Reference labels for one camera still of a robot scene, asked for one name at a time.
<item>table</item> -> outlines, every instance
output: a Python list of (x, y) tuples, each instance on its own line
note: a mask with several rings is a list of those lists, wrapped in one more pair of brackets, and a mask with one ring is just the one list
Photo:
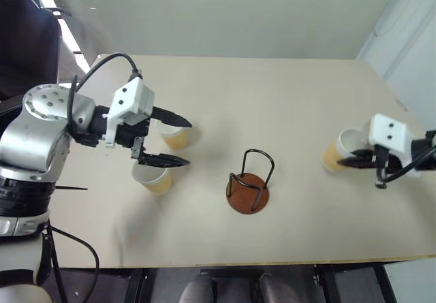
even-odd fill
[[(323, 152), (344, 128), (376, 112), (423, 132), (362, 61), (133, 56), (155, 105), (188, 118), (190, 145), (172, 152), (152, 125), (146, 147), (191, 164), (172, 171), (162, 197), (131, 177), (126, 148), (73, 144), (56, 190), (52, 224), (92, 244), (103, 268), (390, 261), (435, 256), (436, 177), (402, 177), (376, 189), (372, 170), (332, 174)], [(110, 105), (130, 68), (115, 59), (82, 94)], [(235, 212), (225, 198), (230, 172), (248, 148), (275, 160), (270, 201)], [(249, 157), (265, 179), (269, 162)], [(93, 267), (86, 249), (56, 237), (63, 267)]]

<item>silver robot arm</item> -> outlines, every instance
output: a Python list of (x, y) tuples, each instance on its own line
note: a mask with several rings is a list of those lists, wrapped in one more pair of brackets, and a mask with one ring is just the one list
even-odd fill
[(48, 205), (73, 139), (97, 146), (120, 144), (141, 164), (176, 167), (189, 162), (145, 153), (150, 118), (190, 127), (183, 117), (153, 107), (154, 93), (140, 77), (122, 86), (110, 108), (75, 93), (68, 118), (69, 89), (43, 84), (28, 91), (20, 114), (0, 137), (0, 302), (51, 302), (38, 287), (51, 269), (52, 239), (42, 231)]

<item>brown round base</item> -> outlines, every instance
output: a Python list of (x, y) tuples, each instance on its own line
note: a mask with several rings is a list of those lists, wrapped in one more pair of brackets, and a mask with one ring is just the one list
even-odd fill
[(227, 197), (230, 206), (243, 214), (253, 214), (261, 211), (261, 209), (263, 209), (268, 203), (268, 199), (270, 198), (270, 191), (268, 190), (268, 187), (264, 189), (265, 182), (260, 177), (246, 172), (244, 173), (243, 177), (241, 177), (240, 174), (236, 175), (236, 177), (241, 179), (246, 184), (260, 187), (262, 189), (262, 196), (260, 197), (258, 207), (254, 211), (251, 211), (258, 191), (242, 186), (235, 180), (232, 180), (232, 196), (227, 196), (229, 191), (228, 184), (227, 188), (225, 189), (225, 196)]

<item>cable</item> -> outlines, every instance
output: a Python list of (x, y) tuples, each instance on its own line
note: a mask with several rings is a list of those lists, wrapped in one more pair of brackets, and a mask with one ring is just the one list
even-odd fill
[(61, 302), (68, 303), (67, 294), (65, 293), (65, 288), (62, 283), (61, 271), (59, 269), (59, 262), (57, 261), (55, 240), (53, 238), (52, 225), (50, 224), (50, 219), (47, 221), (47, 234), (48, 237), (50, 238), (51, 245), (52, 245), (51, 257), (53, 261), (53, 271), (54, 271), (54, 278), (56, 279), (57, 289), (59, 291), (59, 295), (61, 296)]
[(61, 186), (61, 185), (56, 185), (55, 186), (56, 189), (74, 189), (74, 190), (79, 190), (79, 191), (87, 191), (88, 189), (85, 187), (77, 187), (77, 186)]
[(74, 94), (76, 93), (76, 85), (77, 85), (77, 75), (74, 75), (71, 80), (71, 87), (68, 92), (68, 102), (67, 102), (67, 126), (68, 131), (73, 138), (76, 137), (76, 123), (73, 120), (73, 102), (74, 102)]
[(386, 182), (384, 181), (384, 175), (386, 175), (386, 171), (382, 167), (377, 167), (375, 170), (375, 175), (377, 176), (377, 182), (375, 183), (375, 187), (378, 189), (386, 189)]
[(117, 57), (124, 57), (126, 58), (130, 65), (131, 65), (131, 74), (134, 76), (139, 76), (138, 73), (138, 68), (136, 68), (135, 62), (133, 61), (133, 59), (125, 53), (113, 53), (113, 54), (109, 54), (108, 56), (104, 57), (102, 60), (100, 60), (95, 66), (93, 66), (88, 72), (87, 74), (84, 76), (83, 79), (80, 80), (79, 85), (77, 86), (76, 92), (78, 92), (82, 86), (85, 84), (85, 82), (105, 63), (107, 63), (109, 60), (112, 60), (113, 58), (117, 58)]
[(436, 146), (433, 146), (431, 148), (428, 148), (427, 150), (425, 150), (423, 153), (421, 153), (420, 155), (418, 155), (411, 163), (409, 163), (408, 165), (406, 165), (404, 168), (400, 169), (399, 171), (391, 174), (388, 177), (385, 178), (380, 178), (379, 180), (381, 182), (392, 182), (393, 180), (396, 180), (397, 178), (401, 177), (402, 175), (408, 173), (410, 170), (418, 167), (421, 163), (423, 163), (424, 161), (426, 161), (429, 157), (431, 157), (432, 155), (434, 155), (436, 153)]
[(81, 243), (81, 245), (84, 245), (85, 247), (87, 247), (88, 250), (90, 250), (90, 252), (94, 256), (94, 260), (95, 260), (94, 279), (93, 279), (93, 282), (91, 284), (91, 287), (89, 288), (89, 291), (88, 291), (87, 295), (85, 296), (85, 298), (83, 300), (83, 303), (86, 303), (86, 302), (88, 302), (88, 299), (91, 296), (91, 294), (92, 294), (92, 292), (94, 290), (95, 284), (97, 283), (97, 279), (98, 279), (98, 274), (99, 274), (99, 269), (100, 269), (100, 261), (99, 261), (99, 258), (98, 258), (98, 254), (97, 254), (97, 252), (95, 252), (94, 248), (90, 244), (86, 243), (84, 240), (81, 240), (80, 238), (77, 238), (74, 235), (71, 235), (71, 234), (69, 234), (69, 233), (67, 233), (67, 232), (65, 232), (63, 230), (57, 229), (56, 227), (51, 227), (51, 229), (54, 232), (57, 232), (57, 233), (59, 233), (61, 235), (64, 235), (65, 237), (68, 237), (68, 238), (70, 238), (72, 240), (75, 240), (76, 242)]

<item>paper cup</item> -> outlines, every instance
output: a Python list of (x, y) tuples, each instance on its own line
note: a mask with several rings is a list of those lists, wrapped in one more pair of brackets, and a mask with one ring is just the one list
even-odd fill
[(171, 188), (171, 174), (168, 168), (140, 165), (135, 162), (131, 171), (134, 180), (154, 194), (164, 194)]
[(337, 161), (353, 157), (351, 152), (363, 147), (362, 130), (344, 129), (335, 142), (333, 142), (322, 157), (322, 163), (327, 170), (339, 172), (346, 167)]
[(170, 148), (177, 150), (184, 148), (188, 144), (186, 128), (169, 126), (161, 121), (157, 121), (156, 126), (166, 145)]

